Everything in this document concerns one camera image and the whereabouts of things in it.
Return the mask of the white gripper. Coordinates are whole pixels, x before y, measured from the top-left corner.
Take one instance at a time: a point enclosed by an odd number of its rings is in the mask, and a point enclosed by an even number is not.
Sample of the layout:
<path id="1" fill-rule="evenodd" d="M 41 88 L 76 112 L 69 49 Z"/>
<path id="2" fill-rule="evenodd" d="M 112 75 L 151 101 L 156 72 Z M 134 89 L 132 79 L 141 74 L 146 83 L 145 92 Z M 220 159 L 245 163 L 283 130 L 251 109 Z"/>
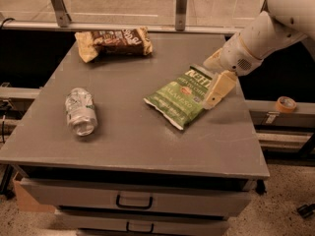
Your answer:
<path id="1" fill-rule="evenodd" d="M 203 107 L 210 110 L 217 106 L 235 88 L 237 76 L 247 76 L 261 64 L 262 60 L 248 51 L 241 35 L 236 33 L 203 63 L 209 70 L 205 74 L 211 78 Z"/>

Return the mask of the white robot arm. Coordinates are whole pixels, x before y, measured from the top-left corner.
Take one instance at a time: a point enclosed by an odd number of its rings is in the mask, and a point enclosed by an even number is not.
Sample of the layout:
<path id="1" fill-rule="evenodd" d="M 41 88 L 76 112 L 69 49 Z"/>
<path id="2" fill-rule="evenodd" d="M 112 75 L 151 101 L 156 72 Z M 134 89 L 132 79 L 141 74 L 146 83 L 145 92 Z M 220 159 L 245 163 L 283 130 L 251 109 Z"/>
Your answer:
<path id="1" fill-rule="evenodd" d="M 265 0 L 262 12 L 204 62 L 216 73 L 203 106 L 214 108 L 241 76 L 258 68 L 272 53 L 306 37 L 315 38 L 315 0 Z"/>

